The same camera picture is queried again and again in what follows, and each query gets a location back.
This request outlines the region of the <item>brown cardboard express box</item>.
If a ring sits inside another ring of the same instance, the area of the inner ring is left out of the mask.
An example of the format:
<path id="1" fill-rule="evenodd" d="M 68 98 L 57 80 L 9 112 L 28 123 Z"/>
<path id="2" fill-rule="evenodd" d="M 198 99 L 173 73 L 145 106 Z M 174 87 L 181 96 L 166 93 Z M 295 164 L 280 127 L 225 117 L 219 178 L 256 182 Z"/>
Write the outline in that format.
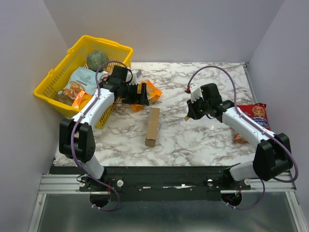
<path id="1" fill-rule="evenodd" d="M 160 109 L 151 107 L 146 130 L 145 145 L 154 147 L 157 139 Z"/>

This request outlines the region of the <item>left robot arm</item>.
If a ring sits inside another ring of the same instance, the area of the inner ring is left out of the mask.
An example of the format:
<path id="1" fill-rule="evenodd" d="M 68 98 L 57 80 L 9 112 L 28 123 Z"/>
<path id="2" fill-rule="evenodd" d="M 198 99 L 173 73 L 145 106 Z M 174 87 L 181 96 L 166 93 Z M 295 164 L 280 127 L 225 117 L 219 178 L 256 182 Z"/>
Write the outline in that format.
<path id="1" fill-rule="evenodd" d="M 97 81 L 96 92 L 86 106 L 59 126 L 59 152 L 83 169 L 97 191 L 106 188 L 107 172 L 94 155 L 93 128 L 117 99 L 124 104 L 149 105 L 146 83 L 135 83 L 131 69 L 115 65 L 109 77 Z"/>

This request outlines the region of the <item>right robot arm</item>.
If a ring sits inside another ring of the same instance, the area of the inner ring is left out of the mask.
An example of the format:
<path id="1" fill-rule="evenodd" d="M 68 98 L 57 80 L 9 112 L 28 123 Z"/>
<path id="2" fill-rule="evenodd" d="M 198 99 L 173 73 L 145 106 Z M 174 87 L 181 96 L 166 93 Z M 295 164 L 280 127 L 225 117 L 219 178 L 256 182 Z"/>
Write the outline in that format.
<path id="1" fill-rule="evenodd" d="M 212 117 L 231 127 L 244 137 L 255 149 L 252 161 L 229 167 L 222 177 L 227 189 L 234 189 L 244 179 L 268 181 L 293 167 L 288 152 L 291 151 L 289 138 L 276 134 L 246 116 L 231 100 L 223 101 L 214 83 L 188 88 L 187 118 L 199 120 Z"/>

